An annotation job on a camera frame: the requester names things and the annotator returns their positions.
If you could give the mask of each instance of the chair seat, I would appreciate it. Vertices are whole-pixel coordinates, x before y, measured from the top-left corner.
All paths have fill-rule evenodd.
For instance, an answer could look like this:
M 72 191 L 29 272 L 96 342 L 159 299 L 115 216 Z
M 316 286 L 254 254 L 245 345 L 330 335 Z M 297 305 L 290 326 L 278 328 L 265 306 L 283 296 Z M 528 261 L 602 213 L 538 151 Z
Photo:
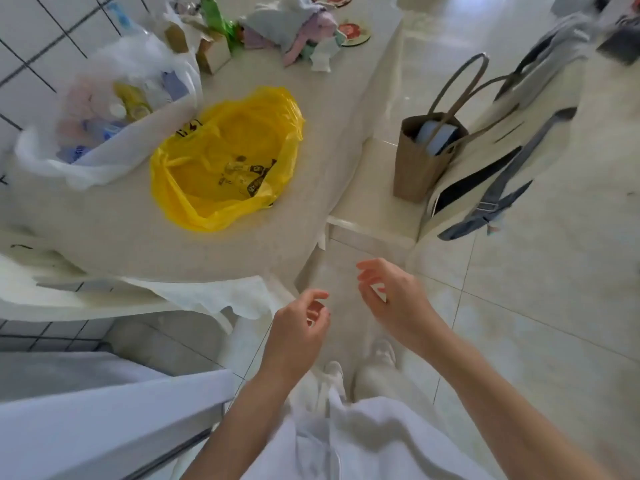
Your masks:
M 395 144 L 368 139 L 347 190 L 327 222 L 405 249 L 414 247 L 426 201 L 394 197 Z

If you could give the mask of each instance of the white shoe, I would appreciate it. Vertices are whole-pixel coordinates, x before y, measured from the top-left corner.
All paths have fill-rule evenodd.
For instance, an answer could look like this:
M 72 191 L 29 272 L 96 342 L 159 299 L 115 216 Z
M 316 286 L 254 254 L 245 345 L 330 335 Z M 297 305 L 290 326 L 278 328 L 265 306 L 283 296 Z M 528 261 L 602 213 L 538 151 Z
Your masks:
M 331 362 L 327 362 L 324 366 L 324 373 L 327 375 L 327 379 L 329 383 L 338 389 L 338 394 L 345 400 L 347 397 L 346 391 L 344 389 L 344 373 L 342 371 L 342 366 L 339 362 L 332 360 Z
M 373 342 L 369 357 L 386 362 L 392 367 L 396 366 L 396 353 L 391 342 L 386 339 L 377 339 Z

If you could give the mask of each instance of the person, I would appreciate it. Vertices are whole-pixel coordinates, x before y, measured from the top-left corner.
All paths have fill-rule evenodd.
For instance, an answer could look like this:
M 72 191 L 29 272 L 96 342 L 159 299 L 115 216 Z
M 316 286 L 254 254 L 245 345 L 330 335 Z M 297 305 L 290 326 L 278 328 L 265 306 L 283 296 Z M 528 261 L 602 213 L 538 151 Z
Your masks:
M 416 277 L 380 258 L 357 268 L 373 316 L 453 387 L 510 480 L 612 478 L 446 325 Z M 372 288 L 380 284 L 386 299 Z M 309 289 L 276 313 L 258 373 L 183 480 L 490 479 L 396 370 L 387 341 L 374 343 L 357 371 L 352 404 L 339 364 L 330 362 L 324 373 L 312 367 L 330 326 L 330 311 L 318 300 L 328 296 Z

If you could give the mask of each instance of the brown paper bag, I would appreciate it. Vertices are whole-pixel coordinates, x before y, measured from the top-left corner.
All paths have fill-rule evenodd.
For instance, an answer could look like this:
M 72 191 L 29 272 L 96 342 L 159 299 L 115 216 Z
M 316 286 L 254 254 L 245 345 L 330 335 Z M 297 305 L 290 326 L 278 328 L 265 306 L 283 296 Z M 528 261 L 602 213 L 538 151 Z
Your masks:
M 476 76 L 464 90 L 459 99 L 451 106 L 448 112 L 436 112 L 438 103 L 447 92 L 447 90 L 453 84 L 462 72 L 465 71 L 469 65 L 478 59 L 482 59 L 482 65 L 478 70 Z M 487 66 L 489 65 L 489 58 L 486 54 L 476 54 L 465 62 L 451 78 L 444 85 L 440 94 L 436 97 L 435 101 L 431 105 L 429 112 L 422 116 L 412 116 L 403 120 L 400 128 L 400 137 L 398 139 L 398 147 L 396 150 L 396 170 L 394 174 L 394 196 L 409 200 L 411 202 L 421 202 L 427 197 L 427 195 L 433 190 L 438 179 L 446 170 L 447 165 L 460 153 L 466 143 L 485 133 L 493 126 L 498 124 L 502 119 L 495 121 L 487 128 L 483 128 L 480 131 L 476 131 L 473 134 L 469 134 L 469 131 L 464 127 L 462 123 L 455 117 L 455 114 L 462 108 L 462 106 L 471 99 L 478 91 L 491 85 L 494 82 L 505 80 L 506 76 L 496 77 L 489 80 L 484 84 L 476 87 L 480 78 L 484 75 Z M 432 135 L 423 144 L 414 142 L 414 138 L 418 135 L 418 131 L 422 125 L 429 120 L 439 121 L 440 124 L 436 126 Z M 458 129 L 455 131 L 454 136 L 456 140 L 450 145 L 443 148 L 443 150 L 437 155 L 430 155 L 426 151 L 431 140 L 437 135 L 438 131 L 444 124 L 450 124 L 456 126 Z

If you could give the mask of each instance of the person's left hand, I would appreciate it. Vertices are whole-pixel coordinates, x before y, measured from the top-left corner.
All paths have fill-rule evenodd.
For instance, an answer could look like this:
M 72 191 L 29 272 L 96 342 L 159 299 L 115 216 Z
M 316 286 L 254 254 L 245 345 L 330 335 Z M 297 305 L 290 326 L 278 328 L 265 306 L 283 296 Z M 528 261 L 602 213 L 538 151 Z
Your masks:
M 281 383 L 288 393 L 311 369 L 331 322 L 327 307 L 316 300 L 328 297 L 323 290 L 305 290 L 276 312 L 258 375 Z

